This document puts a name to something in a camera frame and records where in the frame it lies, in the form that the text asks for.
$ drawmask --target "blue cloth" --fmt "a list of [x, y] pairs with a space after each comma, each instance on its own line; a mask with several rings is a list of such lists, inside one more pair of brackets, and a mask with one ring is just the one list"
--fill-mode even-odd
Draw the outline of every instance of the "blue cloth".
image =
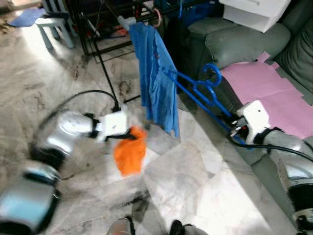
[[32, 26], [43, 13], [45, 13], [45, 9], [43, 8], [29, 8], [24, 10], [20, 16], [8, 24], [14, 27], [29, 27]]
[[152, 26], [143, 23], [130, 27], [137, 59], [139, 60], [141, 105], [147, 109], [147, 119], [179, 136], [176, 85], [164, 69], [177, 71], [162, 38]]

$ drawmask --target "blue mat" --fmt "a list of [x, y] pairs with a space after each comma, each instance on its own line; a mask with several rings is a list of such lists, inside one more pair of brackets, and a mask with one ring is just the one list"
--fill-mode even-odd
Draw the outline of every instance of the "blue mat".
[[14, 27], [30, 27], [43, 13], [45, 13], [44, 8], [26, 9], [20, 16], [18, 16], [13, 21], [9, 22], [8, 25]]

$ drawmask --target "pink foam mat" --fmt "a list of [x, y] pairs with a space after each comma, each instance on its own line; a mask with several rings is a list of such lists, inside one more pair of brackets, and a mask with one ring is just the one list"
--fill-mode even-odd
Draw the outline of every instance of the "pink foam mat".
[[257, 62], [232, 64], [222, 69], [222, 75], [243, 104], [257, 99], [262, 102], [272, 127], [302, 139], [312, 136], [313, 107], [287, 79], [279, 76], [275, 71], [277, 63], [264, 63], [267, 55], [263, 53]]

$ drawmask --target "hanging cloth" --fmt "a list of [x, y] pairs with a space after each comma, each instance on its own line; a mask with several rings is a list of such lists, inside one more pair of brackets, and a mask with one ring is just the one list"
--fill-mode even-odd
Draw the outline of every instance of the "hanging cloth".
[[[139, 60], [141, 105], [147, 119], [162, 125], [164, 131], [179, 136], [176, 85], [165, 74], [177, 71], [157, 30], [143, 23], [130, 26], [130, 36]], [[172, 79], [177, 75], [171, 73]]]

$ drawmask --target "metal drying rack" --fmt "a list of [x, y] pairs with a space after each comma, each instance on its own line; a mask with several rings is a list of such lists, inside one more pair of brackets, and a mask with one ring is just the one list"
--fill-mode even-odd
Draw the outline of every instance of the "metal drying rack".
[[[121, 4], [121, 5], [117, 5], [117, 6], [113, 6], [110, 1], [107, 0], [100, 0], [100, 7], [99, 7], [99, 11], [97, 13], [93, 13], [93, 14], [86, 14], [85, 10], [82, 6], [82, 0], [70, 0], [70, 8], [71, 8], [71, 13], [72, 16], [75, 20], [76, 23], [76, 27], [77, 27], [77, 31], [78, 31], [78, 35], [79, 35], [79, 39], [82, 45], [82, 49], [84, 52], [84, 56], [85, 58], [89, 58], [90, 56], [93, 56], [94, 58], [98, 58], [99, 63], [101, 64], [102, 70], [105, 74], [105, 77], [107, 79], [107, 82], [110, 86], [110, 90], [112, 95], [114, 96], [114, 98], [117, 100], [110, 77], [108, 75], [106, 66], [104, 64], [103, 58], [101, 56], [101, 54], [104, 53], [108, 53], [110, 51], [113, 50], [117, 50], [126, 46], [129, 46], [132, 44], [131, 41], [128, 42], [124, 42], [124, 43], [120, 43], [111, 47], [107, 47], [107, 48], [99, 48], [97, 42], [99, 42], [100, 40], [103, 40], [105, 35], [108, 34], [112, 34], [116, 31], [116, 29], [113, 29], [114, 26], [118, 26], [119, 25], [119, 16], [121, 14], [121, 12], [123, 11], [127, 11], [130, 9], [145, 9], [144, 11], [139, 11], [139, 15], [135, 15], [133, 18], [135, 19], [135, 22], [147, 22], [149, 20], [153, 20], [158, 18], [157, 13], [151, 9], [150, 7], [147, 6], [146, 2], [148, 2], [149, 0], [134, 0], [133, 2], [130, 3], [125, 3], [125, 4]], [[197, 5], [203, 2], [206, 2], [207, 0], [194, 0], [191, 2], [187, 2], [182, 4], [182, 9], [191, 7], [193, 5]], [[180, 5], [177, 6], [172, 6], [169, 9], [166, 10], [159, 10], [162, 16], [171, 14], [173, 12], [179, 11], [181, 8]], [[110, 14], [112, 14], [112, 16], [114, 16], [117, 20], [114, 24], [112, 25], [108, 25], [107, 27], [111, 27], [112, 30], [107, 31], [104, 36], [102, 36], [99, 32], [98, 32], [98, 23], [100, 21], [101, 15], [104, 12], [110, 12]], [[95, 26], [91, 23], [90, 21], [90, 17], [95, 17], [96, 16], [96, 24]], [[139, 98], [140, 95], [137, 95], [135, 97], [132, 97], [130, 99], [124, 100], [123, 103], [127, 103], [130, 102], [134, 99]]]

